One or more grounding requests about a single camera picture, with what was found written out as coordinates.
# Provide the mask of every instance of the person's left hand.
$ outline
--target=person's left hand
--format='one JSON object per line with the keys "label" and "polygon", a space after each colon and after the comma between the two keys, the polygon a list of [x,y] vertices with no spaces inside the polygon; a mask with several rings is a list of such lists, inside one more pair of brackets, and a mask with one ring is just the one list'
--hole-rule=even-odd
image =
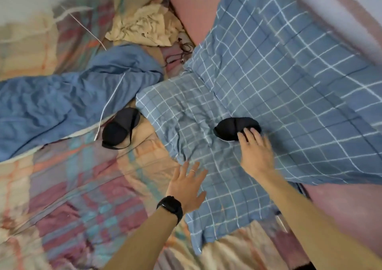
{"label": "person's left hand", "polygon": [[197,210],[206,198],[206,192],[202,192],[199,196],[197,194],[208,171],[205,169],[198,176],[195,176],[199,162],[192,166],[189,174],[187,174],[188,166],[189,162],[186,161],[183,166],[178,166],[175,169],[166,192],[166,196],[171,195],[182,204],[183,214]]}

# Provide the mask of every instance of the forearm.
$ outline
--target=forearm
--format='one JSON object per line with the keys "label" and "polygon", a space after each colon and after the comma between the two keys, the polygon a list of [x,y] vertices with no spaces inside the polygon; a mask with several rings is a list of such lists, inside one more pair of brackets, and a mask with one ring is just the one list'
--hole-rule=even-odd
{"label": "forearm", "polygon": [[125,241],[103,270],[152,270],[178,219],[159,207]]}
{"label": "forearm", "polygon": [[318,270],[382,269],[382,261],[355,239],[341,233],[327,216],[276,171],[256,176]]}

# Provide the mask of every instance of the pink panel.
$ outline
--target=pink panel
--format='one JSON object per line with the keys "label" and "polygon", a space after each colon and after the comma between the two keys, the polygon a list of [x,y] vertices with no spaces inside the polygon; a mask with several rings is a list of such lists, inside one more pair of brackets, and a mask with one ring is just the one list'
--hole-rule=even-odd
{"label": "pink panel", "polygon": [[315,205],[340,229],[382,257],[382,186],[373,184],[304,185]]}
{"label": "pink panel", "polygon": [[198,45],[215,20],[220,0],[170,0],[192,41]]}

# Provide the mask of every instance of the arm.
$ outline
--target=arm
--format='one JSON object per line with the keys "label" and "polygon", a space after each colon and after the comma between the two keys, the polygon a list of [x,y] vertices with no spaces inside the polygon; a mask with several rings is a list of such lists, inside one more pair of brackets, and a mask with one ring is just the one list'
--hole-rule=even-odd
{"label": "arm", "polygon": [[299,194],[274,169],[269,140],[255,130],[239,133],[241,166],[269,193],[318,270],[382,269],[382,260],[341,233],[321,210]]}
{"label": "arm", "polygon": [[[207,171],[204,170],[195,177],[199,167],[197,162],[187,175],[188,165],[189,163],[185,162],[182,168],[179,166],[175,169],[166,192],[166,196],[171,195],[181,203],[184,214],[198,209],[206,198],[206,192],[202,192],[199,196],[197,194]],[[177,223],[177,216],[160,206],[125,241],[103,270],[152,270]]]}

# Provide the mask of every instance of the hand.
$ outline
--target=hand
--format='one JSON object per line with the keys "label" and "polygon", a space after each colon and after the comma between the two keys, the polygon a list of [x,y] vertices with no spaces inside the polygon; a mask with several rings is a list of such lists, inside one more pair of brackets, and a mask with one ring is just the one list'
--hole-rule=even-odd
{"label": "hand", "polygon": [[241,148],[241,167],[253,178],[275,169],[272,147],[267,137],[261,137],[256,129],[244,129],[238,133]]}
{"label": "hand", "polygon": [[172,195],[182,204],[183,214],[199,209],[206,198],[206,192],[202,192],[199,196],[197,196],[197,194],[208,171],[205,169],[195,177],[195,173],[199,167],[199,162],[196,162],[189,174],[186,175],[188,166],[189,162],[186,161],[182,167],[178,166],[175,169],[166,192],[166,196]]}

